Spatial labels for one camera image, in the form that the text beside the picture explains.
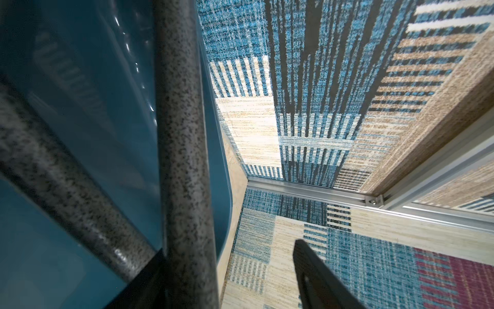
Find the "teal plastic storage box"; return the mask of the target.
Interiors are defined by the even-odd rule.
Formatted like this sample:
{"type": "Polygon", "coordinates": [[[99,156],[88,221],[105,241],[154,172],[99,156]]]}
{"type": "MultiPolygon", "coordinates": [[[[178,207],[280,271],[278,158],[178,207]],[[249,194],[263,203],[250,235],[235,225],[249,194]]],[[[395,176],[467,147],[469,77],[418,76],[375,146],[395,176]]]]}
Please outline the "teal plastic storage box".
{"type": "MultiPolygon", "coordinates": [[[[2,1],[1,83],[36,111],[156,255],[163,214],[153,2],[2,1]]],[[[196,16],[217,271],[232,195],[196,16]]],[[[2,308],[105,308],[131,282],[1,174],[2,308]]]]}

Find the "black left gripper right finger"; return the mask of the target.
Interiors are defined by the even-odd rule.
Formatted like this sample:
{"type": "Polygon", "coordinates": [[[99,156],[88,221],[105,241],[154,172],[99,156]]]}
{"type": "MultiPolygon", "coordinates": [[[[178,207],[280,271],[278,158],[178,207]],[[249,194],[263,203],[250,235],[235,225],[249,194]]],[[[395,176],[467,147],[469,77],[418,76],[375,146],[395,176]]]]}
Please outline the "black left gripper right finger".
{"type": "Polygon", "coordinates": [[[303,308],[363,308],[303,240],[295,241],[293,262],[303,308]]]}

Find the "grey hoe red grip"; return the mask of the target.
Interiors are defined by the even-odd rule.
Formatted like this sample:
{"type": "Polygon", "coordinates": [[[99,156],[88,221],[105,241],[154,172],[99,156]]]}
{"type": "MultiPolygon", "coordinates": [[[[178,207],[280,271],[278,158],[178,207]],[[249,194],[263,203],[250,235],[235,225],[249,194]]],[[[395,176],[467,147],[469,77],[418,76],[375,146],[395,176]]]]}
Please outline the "grey hoe red grip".
{"type": "Polygon", "coordinates": [[[217,308],[219,293],[194,1],[154,1],[158,163],[171,308],[217,308]]]}
{"type": "Polygon", "coordinates": [[[1,174],[124,281],[155,255],[36,111],[1,83],[1,174]]]}

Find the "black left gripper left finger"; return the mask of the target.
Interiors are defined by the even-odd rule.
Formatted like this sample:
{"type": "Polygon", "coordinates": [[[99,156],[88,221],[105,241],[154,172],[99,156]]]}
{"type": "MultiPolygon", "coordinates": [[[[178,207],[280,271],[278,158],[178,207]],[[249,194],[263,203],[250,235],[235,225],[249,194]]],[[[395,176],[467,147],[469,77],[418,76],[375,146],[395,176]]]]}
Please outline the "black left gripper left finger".
{"type": "Polygon", "coordinates": [[[161,249],[105,308],[168,308],[167,271],[168,263],[161,249]]]}

